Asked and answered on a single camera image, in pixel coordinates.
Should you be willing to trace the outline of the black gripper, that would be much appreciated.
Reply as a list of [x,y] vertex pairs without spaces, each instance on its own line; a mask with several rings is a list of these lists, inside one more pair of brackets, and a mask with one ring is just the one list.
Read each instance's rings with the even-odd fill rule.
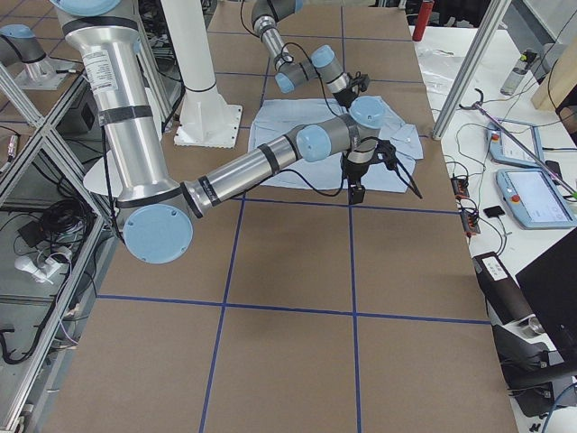
[[338,92],[334,92],[333,96],[339,106],[350,108],[353,101],[359,96],[359,88],[357,85],[349,84]]
[[357,205],[364,201],[365,187],[362,185],[362,177],[365,176],[372,163],[370,161],[357,163],[342,160],[343,177],[349,185],[349,204]]

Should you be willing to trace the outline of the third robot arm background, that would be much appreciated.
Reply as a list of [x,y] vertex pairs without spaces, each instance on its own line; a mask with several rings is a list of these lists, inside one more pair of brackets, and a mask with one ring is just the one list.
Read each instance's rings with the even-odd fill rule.
[[35,34],[25,24],[1,27],[1,63],[9,67],[15,63],[33,64],[47,57]]

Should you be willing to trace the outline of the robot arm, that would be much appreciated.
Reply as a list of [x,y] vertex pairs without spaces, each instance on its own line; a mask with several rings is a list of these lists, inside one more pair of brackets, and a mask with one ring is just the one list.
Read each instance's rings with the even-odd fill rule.
[[178,259],[192,241],[195,219],[296,161],[340,154],[349,200],[354,204],[362,199],[361,179],[375,158],[388,108],[382,98],[367,94],[369,77],[347,73],[328,46],[295,62],[278,25],[302,6],[299,1],[258,1],[252,7],[252,31],[269,52],[282,92],[318,79],[343,112],[321,123],[296,126],[197,180],[176,182],[169,175],[137,59],[137,3],[55,3],[63,35],[80,53],[96,101],[107,140],[105,158],[115,163],[122,185],[112,210],[124,214],[124,244],[137,259],[154,264]]
[[312,54],[304,53],[302,60],[296,60],[289,52],[289,44],[280,35],[279,22],[302,7],[303,3],[296,0],[258,1],[252,7],[252,31],[269,52],[279,90],[287,94],[317,78],[326,85],[339,106],[350,108],[353,100],[367,90],[369,76],[347,72],[328,45]]

